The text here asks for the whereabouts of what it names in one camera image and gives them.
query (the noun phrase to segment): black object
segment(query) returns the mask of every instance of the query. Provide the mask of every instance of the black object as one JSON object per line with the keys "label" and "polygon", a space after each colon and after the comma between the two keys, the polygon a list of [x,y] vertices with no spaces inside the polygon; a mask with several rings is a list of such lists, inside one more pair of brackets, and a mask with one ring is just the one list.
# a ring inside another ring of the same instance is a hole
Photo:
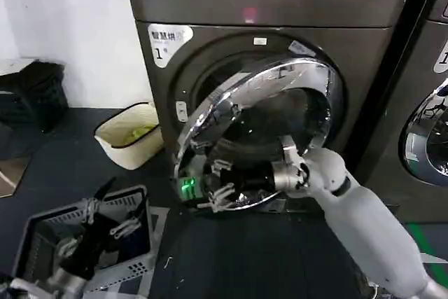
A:
{"label": "black object", "polygon": [[85,225],[83,238],[73,254],[60,263],[61,267],[68,273],[91,280],[99,257],[113,241],[113,236],[110,236],[109,232],[118,224],[104,215],[95,214],[93,224]]}
{"label": "black object", "polygon": [[222,186],[233,183],[236,190],[275,191],[274,172],[270,162],[259,162],[248,168],[233,165],[230,171],[220,171],[220,179]]}
{"label": "black object", "polygon": [[345,192],[347,192],[350,189],[350,186],[351,186],[350,179],[349,177],[346,177],[342,185],[337,190],[334,190],[332,194],[338,197],[342,196],[343,194],[345,194]]}
{"label": "black object", "polygon": [[0,122],[51,130],[68,108],[63,69],[61,64],[37,60],[17,73],[0,76]]}

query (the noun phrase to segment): chrome trim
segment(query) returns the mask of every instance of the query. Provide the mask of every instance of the chrome trim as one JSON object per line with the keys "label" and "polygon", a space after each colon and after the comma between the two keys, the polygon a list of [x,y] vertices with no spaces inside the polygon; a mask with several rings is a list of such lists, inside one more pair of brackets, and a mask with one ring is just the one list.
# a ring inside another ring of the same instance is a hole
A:
{"label": "chrome trim", "polygon": [[439,186],[448,186],[448,171],[428,155],[428,141],[440,118],[448,109],[448,79],[435,89],[417,108],[406,125],[401,151],[406,168],[418,179]]}
{"label": "chrome trim", "polygon": [[[317,102],[317,109],[313,111],[315,123],[305,131],[310,139],[307,147],[322,146],[330,129],[338,128],[342,123],[344,86],[339,74],[329,64],[313,57],[271,57],[229,78],[191,115],[178,138],[174,158],[176,191],[181,192],[179,179],[188,177],[188,172],[202,172],[202,167],[190,167],[198,161],[193,159],[210,153],[244,109],[293,89],[306,89],[313,102]],[[300,134],[303,131],[303,127],[297,130]],[[241,194],[232,210],[253,207],[276,194]]]}

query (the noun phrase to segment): white wall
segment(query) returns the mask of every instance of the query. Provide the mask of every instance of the white wall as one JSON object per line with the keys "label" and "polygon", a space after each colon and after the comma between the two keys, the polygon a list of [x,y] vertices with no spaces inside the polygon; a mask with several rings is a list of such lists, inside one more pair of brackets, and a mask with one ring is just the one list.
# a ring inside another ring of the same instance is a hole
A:
{"label": "white wall", "polygon": [[152,99],[129,0],[4,0],[4,6],[21,56],[66,64],[71,106]]}
{"label": "white wall", "polygon": [[0,0],[0,59],[11,59],[18,54],[5,2]]}

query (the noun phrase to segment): white robotic arm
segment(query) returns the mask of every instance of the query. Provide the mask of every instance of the white robotic arm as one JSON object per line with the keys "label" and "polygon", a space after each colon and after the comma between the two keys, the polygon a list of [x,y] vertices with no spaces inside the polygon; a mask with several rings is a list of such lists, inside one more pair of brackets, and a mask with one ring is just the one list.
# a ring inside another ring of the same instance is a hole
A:
{"label": "white robotic arm", "polygon": [[[403,299],[448,299],[448,290],[427,275],[415,241],[384,203],[352,177],[340,155],[313,148],[303,158],[289,158],[290,165],[307,167],[302,188],[322,207],[329,227],[369,280]],[[287,192],[295,188],[278,184]]]}

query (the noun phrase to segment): laundry basket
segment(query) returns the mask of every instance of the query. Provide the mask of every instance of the laundry basket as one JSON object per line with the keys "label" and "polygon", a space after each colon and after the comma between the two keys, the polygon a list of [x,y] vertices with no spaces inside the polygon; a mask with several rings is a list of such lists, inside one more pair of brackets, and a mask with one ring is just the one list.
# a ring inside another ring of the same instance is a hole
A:
{"label": "laundry basket", "polygon": [[134,104],[103,122],[94,132],[107,156],[125,169],[136,169],[163,147],[155,107]]}
{"label": "laundry basket", "polygon": [[0,122],[50,131],[68,109],[63,69],[34,59],[0,60]]}
{"label": "laundry basket", "polygon": [[[146,187],[139,185],[109,193],[104,198],[104,204],[108,207],[104,215],[114,219],[124,218],[144,199],[146,205],[141,216],[141,227],[119,244],[118,251],[114,252],[116,254],[112,254],[115,262],[96,267],[85,292],[100,291],[153,271],[158,246],[153,243],[152,213]],[[16,277],[34,283],[45,281],[56,271],[61,243],[68,242],[68,239],[83,231],[84,207],[84,201],[80,201],[37,214],[28,220],[15,264]]]}

